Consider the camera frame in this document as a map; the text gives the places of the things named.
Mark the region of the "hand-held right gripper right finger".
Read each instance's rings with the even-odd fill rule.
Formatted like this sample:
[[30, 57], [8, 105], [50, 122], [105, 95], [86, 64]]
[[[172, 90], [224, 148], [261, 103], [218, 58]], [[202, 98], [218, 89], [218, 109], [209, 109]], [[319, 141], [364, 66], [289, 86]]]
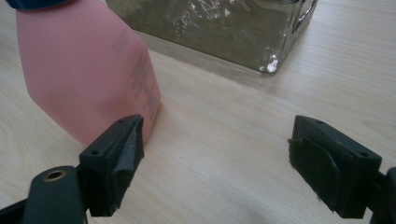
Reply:
[[305, 116], [294, 120], [291, 166], [318, 197], [342, 218], [364, 215], [369, 185], [382, 158], [329, 124]]

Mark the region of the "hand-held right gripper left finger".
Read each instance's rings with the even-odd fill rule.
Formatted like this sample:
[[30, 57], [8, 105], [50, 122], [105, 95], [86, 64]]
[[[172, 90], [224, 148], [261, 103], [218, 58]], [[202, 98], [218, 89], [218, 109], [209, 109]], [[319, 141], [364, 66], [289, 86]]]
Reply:
[[80, 155], [83, 194], [93, 217], [111, 217], [144, 158], [144, 119], [133, 115], [118, 119]]

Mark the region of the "pink plastic bottle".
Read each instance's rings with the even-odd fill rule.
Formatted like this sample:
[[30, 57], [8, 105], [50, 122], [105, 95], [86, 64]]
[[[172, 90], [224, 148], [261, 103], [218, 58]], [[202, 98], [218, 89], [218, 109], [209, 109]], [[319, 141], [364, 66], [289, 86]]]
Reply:
[[5, 0], [32, 100], [84, 145], [118, 119], [150, 136], [161, 93], [144, 41], [101, 0]]

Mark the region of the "clear plastic box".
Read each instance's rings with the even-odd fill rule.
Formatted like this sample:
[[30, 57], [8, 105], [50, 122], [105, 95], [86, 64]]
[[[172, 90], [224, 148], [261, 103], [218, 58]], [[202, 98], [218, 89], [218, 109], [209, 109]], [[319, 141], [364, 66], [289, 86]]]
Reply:
[[105, 0], [134, 30], [272, 74], [318, 0]]

